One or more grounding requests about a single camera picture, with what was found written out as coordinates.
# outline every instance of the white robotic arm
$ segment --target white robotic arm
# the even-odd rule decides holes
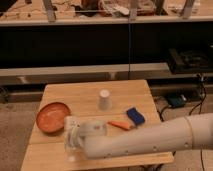
[[[213,114],[181,117],[108,137],[106,123],[78,126],[66,118],[68,146],[82,148],[87,158],[107,158],[187,149],[213,149]]]

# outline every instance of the wooden table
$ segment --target wooden table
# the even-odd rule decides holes
[[[108,89],[111,93],[112,108],[107,111],[100,111],[97,105],[99,92],[102,89]],[[160,122],[152,95],[145,80],[47,85],[40,108],[56,101],[67,104],[72,111],[72,115],[78,116],[80,122],[94,119],[104,121],[118,119],[131,122],[125,114],[126,110],[131,107],[136,107],[139,112],[143,113],[146,123],[142,127]],[[110,125],[107,125],[107,128],[110,136],[124,133],[123,130]],[[48,136],[43,134],[35,124],[22,170],[94,170],[169,163],[173,161],[173,156],[170,152],[88,160],[81,150],[75,150],[72,153],[72,159],[74,160],[69,161],[70,158],[65,152],[63,141],[63,133]]]

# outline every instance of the metal rod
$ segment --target metal rod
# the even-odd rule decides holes
[[[182,16],[183,19],[188,19],[191,16],[194,2],[195,0],[186,0],[184,8],[180,14],[180,16]]]
[[[137,17],[138,0],[131,0],[130,4],[130,20],[135,20]]]
[[[55,22],[56,16],[55,16],[55,12],[53,10],[53,6],[52,6],[51,0],[43,0],[43,3],[44,3],[44,7],[46,9],[46,12],[47,12],[48,21],[49,22]]]
[[[164,5],[165,0],[156,0],[156,11],[155,14],[156,15],[161,15],[162,11],[163,11],[163,5]]]

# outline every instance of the orange carrot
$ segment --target orange carrot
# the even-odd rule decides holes
[[[108,124],[116,126],[118,128],[124,129],[126,131],[133,128],[128,122],[121,122],[121,121],[108,121]]]

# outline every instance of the blue sponge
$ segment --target blue sponge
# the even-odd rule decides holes
[[[145,122],[145,118],[136,110],[135,107],[127,110],[127,116],[134,122],[135,126]]]

